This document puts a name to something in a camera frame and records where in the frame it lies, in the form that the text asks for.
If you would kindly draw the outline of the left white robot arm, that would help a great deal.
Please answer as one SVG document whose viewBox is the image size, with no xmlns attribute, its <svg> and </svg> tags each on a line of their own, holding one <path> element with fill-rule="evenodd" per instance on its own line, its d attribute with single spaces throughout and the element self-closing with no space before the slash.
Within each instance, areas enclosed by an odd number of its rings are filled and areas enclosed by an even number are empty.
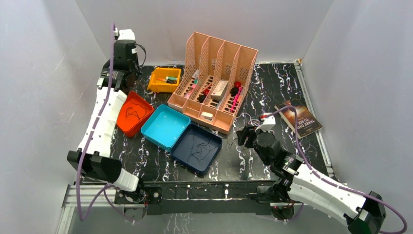
<svg viewBox="0 0 413 234">
<path fill-rule="evenodd" d="M 77 150 L 67 154 L 77 178 L 106 182 L 127 193 L 134 203 L 143 201 L 145 189 L 139 177 L 127 172 L 121 162 L 110 155 L 119 113 L 140 74 L 136 41 L 116 40 L 112 58 L 102 67 L 97 81 L 96 101 L 86 133 Z"/>
</svg>

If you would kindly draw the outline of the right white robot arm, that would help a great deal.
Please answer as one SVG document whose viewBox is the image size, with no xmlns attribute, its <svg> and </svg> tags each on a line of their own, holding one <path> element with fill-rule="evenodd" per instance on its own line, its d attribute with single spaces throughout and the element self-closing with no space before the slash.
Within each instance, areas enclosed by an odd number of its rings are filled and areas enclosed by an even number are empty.
<svg viewBox="0 0 413 234">
<path fill-rule="evenodd" d="M 239 146 L 252 148 L 279 180 L 266 196 L 286 202 L 303 202 L 338 220 L 352 234 L 377 234 L 386 218 L 382 196 L 351 192 L 316 169 L 309 169 L 302 157 L 282 148 L 270 132 L 247 125 L 237 131 Z"/>
</svg>

